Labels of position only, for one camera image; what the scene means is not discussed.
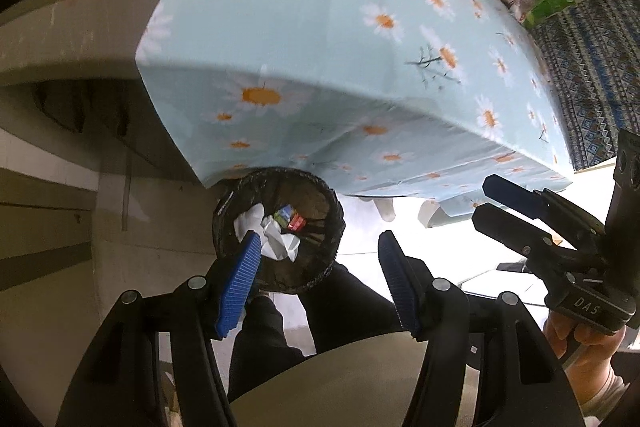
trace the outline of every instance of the sleeve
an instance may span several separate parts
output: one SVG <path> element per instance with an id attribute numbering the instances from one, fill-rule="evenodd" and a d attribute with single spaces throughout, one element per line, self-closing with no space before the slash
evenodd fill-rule
<path id="1" fill-rule="evenodd" d="M 602 386 L 602 389 L 598 391 L 596 396 L 581 406 L 586 424 L 590 427 L 599 425 L 614 409 L 622 395 L 625 394 L 627 387 L 628 385 L 625 385 L 622 378 L 617 377 L 613 372 L 613 368 L 609 367 L 609 378 Z"/>

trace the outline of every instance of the crumpled plastic bag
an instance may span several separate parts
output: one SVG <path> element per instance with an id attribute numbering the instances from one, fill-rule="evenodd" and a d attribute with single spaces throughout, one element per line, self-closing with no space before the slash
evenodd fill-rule
<path id="1" fill-rule="evenodd" d="M 282 261 L 287 257 L 291 262 L 298 256 L 300 238 L 292 233 L 282 233 L 280 225 L 273 216 L 264 215 L 264 206 L 254 204 L 248 211 L 240 214 L 234 221 L 234 230 L 238 241 L 252 230 L 260 236 L 260 253 L 270 259 Z"/>

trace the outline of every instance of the white floor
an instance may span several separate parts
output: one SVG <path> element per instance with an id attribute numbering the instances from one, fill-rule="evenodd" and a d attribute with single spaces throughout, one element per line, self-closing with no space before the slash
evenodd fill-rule
<path id="1" fill-rule="evenodd" d="M 612 168 L 579 174 L 563 195 L 604 219 L 613 182 Z M 204 274 L 214 260 L 211 217 L 221 194 L 196 185 L 134 177 L 124 212 L 124 176 L 100 178 L 94 216 L 95 284 L 102 317 L 127 289 L 143 296 L 167 293 L 193 275 Z M 492 270 L 519 255 L 476 232 L 470 221 L 425 229 L 417 220 L 424 200 L 396 198 L 396 219 L 385 223 L 372 201 L 340 197 L 346 229 L 338 261 L 381 295 L 390 298 L 378 264 L 376 246 L 384 230 L 392 230 L 404 252 L 425 261 L 432 273 L 455 284 Z M 306 316 L 296 296 L 276 295 L 287 340 L 305 354 L 314 352 Z M 237 330 L 214 350 L 223 381 Z M 161 340 L 161 358 L 170 362 L 168 338 Z"/>

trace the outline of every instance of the floral tablecloth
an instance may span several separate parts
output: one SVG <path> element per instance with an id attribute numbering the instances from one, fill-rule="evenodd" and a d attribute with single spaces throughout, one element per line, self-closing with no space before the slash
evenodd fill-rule
<path id="1" fill-rule="evenodd" d="M 136 62 L 205 186 L 295 166 L 455 216 L 493 172 L 554 190 L 573 174 L 534 45 L 498 0 L 161 0 Z"/>

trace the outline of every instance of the person's leg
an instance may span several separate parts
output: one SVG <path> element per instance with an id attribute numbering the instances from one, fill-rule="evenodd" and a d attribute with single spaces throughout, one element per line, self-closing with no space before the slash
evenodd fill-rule
<path id="1" fill-rule="evenodd" d="M 304 360 L 299 349 L 287 346 L 282 315 L 271 299 L 254 298 L 231 354 L 229 402 Z"/>
<path id="2" fill-rule="evenodd" d="M 322 282 L 298 297 L 305 307 L 318 353 L 402 331 L 394 304 L 339 263 Z"/>

